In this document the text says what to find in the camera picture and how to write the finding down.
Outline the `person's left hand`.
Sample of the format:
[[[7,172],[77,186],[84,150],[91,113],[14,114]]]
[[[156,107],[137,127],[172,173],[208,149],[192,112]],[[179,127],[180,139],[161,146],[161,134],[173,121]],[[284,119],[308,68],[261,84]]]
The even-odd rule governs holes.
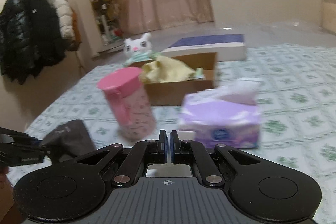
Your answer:
[[[0,183],[3,184],[7,181],[7,174],[10,172],[9,167],[0,166]]]

